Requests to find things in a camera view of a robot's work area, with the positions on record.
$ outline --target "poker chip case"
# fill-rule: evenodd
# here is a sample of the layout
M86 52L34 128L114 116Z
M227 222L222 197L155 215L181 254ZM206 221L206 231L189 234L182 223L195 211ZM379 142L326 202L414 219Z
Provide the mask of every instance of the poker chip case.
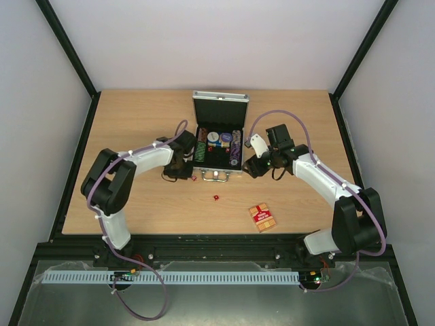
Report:
M242 173L243 137L249 96L219 92L193 92L196 170L206 181L227 182Z

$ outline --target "case lid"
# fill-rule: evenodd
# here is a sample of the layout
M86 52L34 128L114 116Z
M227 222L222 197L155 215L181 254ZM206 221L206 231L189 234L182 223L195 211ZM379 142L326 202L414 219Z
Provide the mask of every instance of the case lid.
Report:
M193 92L193 105L198 125L233 124L245 127L249 96L217 92Z

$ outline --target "case handle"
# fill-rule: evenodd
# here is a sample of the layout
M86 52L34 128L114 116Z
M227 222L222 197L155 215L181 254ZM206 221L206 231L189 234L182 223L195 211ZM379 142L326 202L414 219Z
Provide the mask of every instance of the case handle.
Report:
M204 181L216 181L216 182L227 182L230 178L230 172L224 171L226 177L225 179L219 179L219 171L213 171L213 178L209 179L205 177L205 174L207 173L207 170L201 170L201 175L203 176Z

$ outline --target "white wall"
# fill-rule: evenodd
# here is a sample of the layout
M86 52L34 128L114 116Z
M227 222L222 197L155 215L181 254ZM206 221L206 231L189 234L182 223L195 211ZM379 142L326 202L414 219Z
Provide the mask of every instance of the white wall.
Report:
M433 325L435 2L402 0L341 101L420 325Z
M47 241L90 98L36 2L0 1L0 325Z
M52 0L97 89L333 90L383 0Z

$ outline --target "blue poker chip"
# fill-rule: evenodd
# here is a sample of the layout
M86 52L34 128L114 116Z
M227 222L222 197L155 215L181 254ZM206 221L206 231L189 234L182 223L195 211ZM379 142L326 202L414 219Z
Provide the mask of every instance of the blue poker chip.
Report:
M228 133L228 132L223 132L223 133L220 135L220 140L221 140L221 142L223 142L223 143L229 143L229 142L231 142L231 140L232 140L232 136L231 136L231 134Z

